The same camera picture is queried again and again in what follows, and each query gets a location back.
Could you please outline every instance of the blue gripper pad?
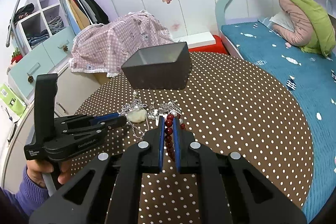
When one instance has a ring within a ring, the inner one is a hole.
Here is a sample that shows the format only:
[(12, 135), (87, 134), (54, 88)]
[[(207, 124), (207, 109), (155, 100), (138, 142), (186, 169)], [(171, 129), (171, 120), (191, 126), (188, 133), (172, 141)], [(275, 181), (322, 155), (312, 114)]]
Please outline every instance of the blue gripper pad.
[(181, 151), (180, 151), (180, 142), (179, 142), (179, 130), (180, 126), (179, 120), (174, 118), (173, 120), (173, 136), (174, 136), (174, 150), (175, 150), (175, 165), (177, 172), (181, 170)]
[(94, 126), (94, 125), (98, 124), (99, 122), (105, 122), (105, 121), (112, 120), (112, 119), (118, 118), (118, 117), (119, 117), (118, 112), (103, 115), (103, 116), (98, 116), (98, 117), (95, 117), (94, 119), (91, 120), (91, 125)]
[(159, 123), (159, 126), (161, 125), (161, 132), (160, 132), (160, 150), (159, 150), (159, 168), (160, 172), (162, 171), (163, 167), (163, 147), (164, 147), (164, 142), (165, 142), (165, 119), (164, 117), (160, 117), (161, 123)]

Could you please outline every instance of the metal rail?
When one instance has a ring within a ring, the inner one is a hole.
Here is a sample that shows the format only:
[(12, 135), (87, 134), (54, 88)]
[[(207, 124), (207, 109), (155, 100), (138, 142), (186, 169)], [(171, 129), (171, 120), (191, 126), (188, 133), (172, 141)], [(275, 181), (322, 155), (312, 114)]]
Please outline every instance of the metal rail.
[(6, 41), (6, 47), (9, 47), (10, 45), (10, 41), (11, 41), (11, 32), (13, 32), (13, 35), (14, 35), (14, 39), (16, 41), (16, 44), (22, 54), (22, 56), (25, 56), (26, 53), (23, 49), (23, 45), (21, 45), (21, 42), (20, 42), (20, 39), (17, 35), (17, 32), (16, 32), (16, 27), (14, 25), (14, 18), (15, 18), (15, 14), (16, 14), (16, 11), (17, 11), (17, 8), (19, 6), (19, 3), (20, 3), (20, 0), (17, 0), (16, 4), (15, 4), (15, 7), (14, 7), (14, 11), (13, 11), (13, 14), (12, 14), (12, 17), (11, 17), (11, 20), (10, 20), (10, 23), (9, 23), (9, 26), (10, 28), (8, 29), (8, 34), (7, 34), (7, 41)]

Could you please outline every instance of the hand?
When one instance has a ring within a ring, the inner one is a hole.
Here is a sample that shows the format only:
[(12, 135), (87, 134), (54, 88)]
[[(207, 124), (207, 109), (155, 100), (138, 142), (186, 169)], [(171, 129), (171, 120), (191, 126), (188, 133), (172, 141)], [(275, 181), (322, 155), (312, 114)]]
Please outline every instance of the hand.
[[(61, 174), (58, 177), (60, 184), (65, 184), (71, 177), (71, 161), (62, 162), (60, 165)], [(42, 173), (52, 173), (54, 167), (46, 160), (28, 160), (27, 161), (27, 175), (37, 185), (46, 188)]]

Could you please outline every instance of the red bead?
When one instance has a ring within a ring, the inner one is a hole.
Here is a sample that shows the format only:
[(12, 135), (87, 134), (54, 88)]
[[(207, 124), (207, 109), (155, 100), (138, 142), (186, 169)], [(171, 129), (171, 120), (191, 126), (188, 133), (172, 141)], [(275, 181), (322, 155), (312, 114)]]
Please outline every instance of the red bead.
[(173, 140), (173, 138), (172, 138), (170, 135), (166, 135), (166, 136), (165, 136), (165, 141), (166, 141), (167, 143), (170, 143), (172, 140)]
[(166, 150), (167, 150), (168, 154), (171, 154), (171, 153), (174, 152), (174, 148), (172, 148), (172, 147), (167, 147)]
[(173, 121), (172, 120), (166, 120), (165, 125), (166, 125), (166, 127), (171, 127), (173, 125)]
[(174, 115), (173, 114), (168, 114), (167, 115), (167, 120), (173, 120), (174, 119)]
[(170, 142), (170, 143), (166, 142), (166, 147), (169, 147), (169, 148), (173, 147), (173, 143), (172, 142)]
[(167, 135), (172, 135), (172, 133), (173, 133), (173, 129), (172, 129), (171, 127), (166, 127), (166, 129), (165, 129), (165, 133), (166, 133)]

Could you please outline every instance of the red object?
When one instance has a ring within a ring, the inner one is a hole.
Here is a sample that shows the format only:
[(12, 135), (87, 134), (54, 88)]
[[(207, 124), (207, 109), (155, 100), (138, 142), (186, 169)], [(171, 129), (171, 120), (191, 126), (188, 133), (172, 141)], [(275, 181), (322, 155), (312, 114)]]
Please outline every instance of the red object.
[(168, 114), (167, 115), (167, 120), (173, 120), (174, 119), (174, 115), (173, 114)]
[(169, 147), (169, 148), (173, 147), (173, 142), (166, 143), (166, 147)]
[(217, 52), (217, 53), (224, 53), (228, 54), (222, 40), (219, 36), (213, 35), (213, 37), (216, 40), (216, 44), (214, 45), (208, 45), (208, 46), (202, 46), (202, 47), (196, 47), (196, 48), (190, 48), (189, 52)]
[(173, 129), (170, 128), (170, 127), (167, 127), (167, 128), (165, 129), (165, 133), (166, 133), (167, 135), (172, 135), (172, 133), (173, 133)]
[(172, 121), (172, 120), (166, 120), (166, 121), (165, 121), (165, 125), (166, 125), (167, 127), (171, 127), (171, 126), (173, 125), (173, 121)]
[(165, 136), (165, 141), (166, 141), (167, 143), (170, 143), (172, 140), (173, 140), (173, 138), (172, 138), (170, 135), (166, 135), (166, 136)]
[(16, 61), (16, 63), (18, 63), (21, 59), (23, 58), (22, 54), (19, 54), (17, 56), (14, 56), (12, 58), (12, 61), (10, 62), (11, 64), (13, 64), (14, 61)]

